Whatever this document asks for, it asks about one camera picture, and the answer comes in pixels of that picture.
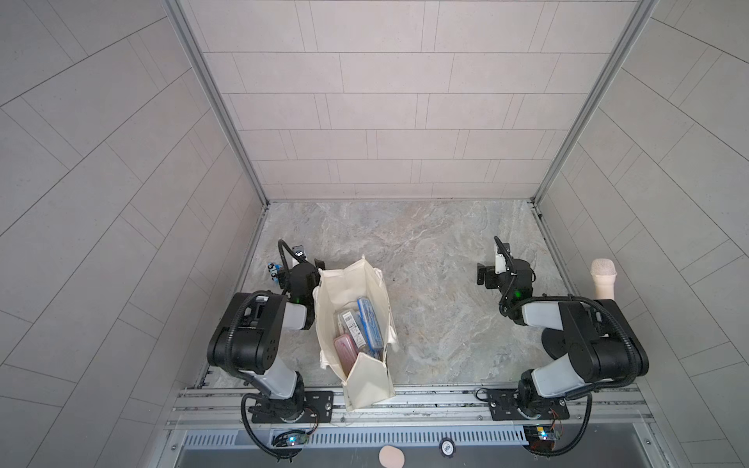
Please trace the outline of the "cream canvas tote bag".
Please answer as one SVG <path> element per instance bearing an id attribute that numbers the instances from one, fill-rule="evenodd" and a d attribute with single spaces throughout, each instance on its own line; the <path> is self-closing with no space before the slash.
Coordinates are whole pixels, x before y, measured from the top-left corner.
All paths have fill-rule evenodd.
<path id="1" fill-rule="evenodd" d="M 382 272 L 359 259 L 319 274 L 313 301 L 321 366 L 341 381 L 347 411 L 394 397 L 387 352 L 398 338 Z"/>

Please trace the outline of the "pink plastic case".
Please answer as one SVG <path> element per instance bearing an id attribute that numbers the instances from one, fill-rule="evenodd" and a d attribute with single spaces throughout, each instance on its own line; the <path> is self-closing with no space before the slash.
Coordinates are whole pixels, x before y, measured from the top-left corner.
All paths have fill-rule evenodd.
<path id="1" fill-rule="evenodd" d="M 359 354 L 354 339 L 348 333 L 344 333 L 334 339 L 334 347 L 345 376 L 349 376 Z"/>

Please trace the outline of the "blue plastic case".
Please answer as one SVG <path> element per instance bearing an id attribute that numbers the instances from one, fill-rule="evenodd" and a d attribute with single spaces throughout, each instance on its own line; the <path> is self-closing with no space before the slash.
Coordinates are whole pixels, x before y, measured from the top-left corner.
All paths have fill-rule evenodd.
<path id="1" fill-rule="evenodd" d="M 358 298 L 357 306 L 363 326 L 365 341 L 371 353 L 380 358 L 384 349 L 384 342 L 374 306 L 368 298 Z"/>

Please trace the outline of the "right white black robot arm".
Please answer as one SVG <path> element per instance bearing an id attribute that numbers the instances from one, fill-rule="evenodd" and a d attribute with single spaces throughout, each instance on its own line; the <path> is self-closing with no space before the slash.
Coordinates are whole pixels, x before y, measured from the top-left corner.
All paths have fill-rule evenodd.
<path id="1" fill-rule="evenodd" d="M 610 259 L 594 259 L 590 275 L 595 298 L 536 296 L 536 273 L 515 259 L 495 237 L 495 264 L 477 265 L 477 284 L 497 290 L 499 313 L 518 326 L 542 329 L 541 341 L 552 362 L 527 370 L 513 393 L 519 415 L 554 415 L 553 406 L 588 397 L 601 389 L 631 384 L 649 370 L 649 358 L 614 300 L 618 271 Z"/>

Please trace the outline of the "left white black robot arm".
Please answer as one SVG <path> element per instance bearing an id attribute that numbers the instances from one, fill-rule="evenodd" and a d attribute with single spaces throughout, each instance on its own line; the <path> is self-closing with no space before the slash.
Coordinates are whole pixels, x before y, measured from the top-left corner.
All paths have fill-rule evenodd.
<path id="1" fill-rule="evenodd" d="M 277 243 L 281 263 L 268 269 L 281 292 L 238 292 L 218 322 L 207 361 L 257 389 L 254 421 L 295 422 L 306 409 L 304 379 L 278 357 L 282 331 L 308 331 L 315 322 L 313 291 L 321 261 L 310 261 L 302 246 Z"/>

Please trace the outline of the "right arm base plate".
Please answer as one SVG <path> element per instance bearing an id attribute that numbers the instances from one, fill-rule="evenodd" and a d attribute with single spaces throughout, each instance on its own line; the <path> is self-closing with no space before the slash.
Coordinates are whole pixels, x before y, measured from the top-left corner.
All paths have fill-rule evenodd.
<path id="1" fill-rule="evenodd" d="M 542 398 L 517 389 L 488 389 L 486 399 L 493 421 L 567 420 L 570 412 L 564 399 Z"/>

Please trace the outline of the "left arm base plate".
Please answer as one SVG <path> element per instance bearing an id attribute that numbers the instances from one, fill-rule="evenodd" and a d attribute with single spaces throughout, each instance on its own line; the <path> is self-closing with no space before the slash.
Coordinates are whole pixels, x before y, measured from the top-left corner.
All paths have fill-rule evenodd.
<path id="1" fill-rule="evenodd" d="M 255 424 L 310 424 L 332 420 L 335 394 L 332 391 L 306 391 L 286 400 L 259 398 L 247 407 Z"/>

